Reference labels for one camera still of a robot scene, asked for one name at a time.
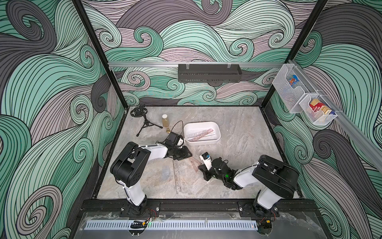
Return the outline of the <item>wide red ruler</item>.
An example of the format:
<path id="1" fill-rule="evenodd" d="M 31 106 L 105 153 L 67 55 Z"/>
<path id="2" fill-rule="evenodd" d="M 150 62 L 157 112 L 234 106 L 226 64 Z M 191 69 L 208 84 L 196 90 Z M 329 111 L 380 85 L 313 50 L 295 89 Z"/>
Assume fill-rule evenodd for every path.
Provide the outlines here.
<path id="1" fill-rule="evenodd" d="M 207 134 L 209 134 L 209 133 L 214 133 L 214 130 L 213 129 L 206 129 L 206 132 L 205 133 L 203 133 L 203 134 L 201 134 L 201 135 L 207 135 Z"/>

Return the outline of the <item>red set square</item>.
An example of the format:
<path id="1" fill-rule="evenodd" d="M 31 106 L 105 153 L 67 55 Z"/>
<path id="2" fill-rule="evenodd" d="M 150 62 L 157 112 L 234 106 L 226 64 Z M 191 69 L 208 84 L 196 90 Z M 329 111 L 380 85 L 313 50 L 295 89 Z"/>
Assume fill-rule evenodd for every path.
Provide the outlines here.
<path id="1" fill-rule="evenodd" d="M 199 171 L 199 166 L 201 165 L 201 163 L 197 159 L 195 159 L 193 157 L 188 158 L 188 160 L 191 163 L 194 171 L 198 172 Z"/>

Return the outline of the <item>white storage box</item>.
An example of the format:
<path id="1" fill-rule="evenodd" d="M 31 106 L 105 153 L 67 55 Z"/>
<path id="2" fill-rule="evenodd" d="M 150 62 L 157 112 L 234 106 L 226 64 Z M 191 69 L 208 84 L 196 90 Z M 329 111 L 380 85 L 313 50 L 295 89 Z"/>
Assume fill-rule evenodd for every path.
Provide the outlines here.
<path id="1" fill-rule="evenodd" d="M 184 133 L 186 143 L 192 146 L 215 144 L 221 139 L 219 126 L 212 121 L 187 123 Z"/>

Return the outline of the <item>short clear ruler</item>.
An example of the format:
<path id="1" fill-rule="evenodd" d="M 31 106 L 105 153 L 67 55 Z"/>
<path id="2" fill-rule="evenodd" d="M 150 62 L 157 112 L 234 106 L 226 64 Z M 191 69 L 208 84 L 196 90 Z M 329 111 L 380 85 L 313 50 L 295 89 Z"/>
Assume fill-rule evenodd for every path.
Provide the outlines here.
<path id="1" fill-rule="evenodd" d="M 206 130 L 195 131 L 195 132 L 187 134 L 187 137 L 188 138 L 196 137 L 196 136 L 199 136 L 199 135 L 201 135 L 201 134 L 203 134 L 205 132 L 206 132 Z"/>

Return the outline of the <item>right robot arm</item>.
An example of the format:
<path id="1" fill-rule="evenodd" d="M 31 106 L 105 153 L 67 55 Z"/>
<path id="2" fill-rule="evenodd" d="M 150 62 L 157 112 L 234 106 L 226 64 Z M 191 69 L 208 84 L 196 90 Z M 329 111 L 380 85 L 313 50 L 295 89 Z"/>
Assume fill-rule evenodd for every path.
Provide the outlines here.
<path id="1" fill-rule="evenodd" d="M 292 199 L 296 191 L 299 172 L 292 166 L 268 155 L 261 155 L 258 162 L 241 170 L 228 167 L 221 158 L 212 159 L 208 152 L 200 155 L 198 169 L 204 180 L 218 179 L 231 190 L 241 190 L 254 183 L 262 183 L 255 206 L 270 210 L 281 199 Z"/>

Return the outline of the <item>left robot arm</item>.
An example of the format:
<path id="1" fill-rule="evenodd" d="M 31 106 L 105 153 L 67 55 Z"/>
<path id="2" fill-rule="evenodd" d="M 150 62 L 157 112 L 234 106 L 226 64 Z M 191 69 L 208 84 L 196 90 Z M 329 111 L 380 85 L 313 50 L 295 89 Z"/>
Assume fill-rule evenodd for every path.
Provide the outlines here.
<path id="1" fill-rule="evenodd" d="M 123 187 L 127 201 L 140 208 L 147 198 L 140 184 L 147 163 L 154 159 L 183 160 L 192 156 L 190 150 L 184 145 L 157 143 L 140 146 L 131 141 L 111 165 L 110 173 L 114 176 L 117 184 Z"/>

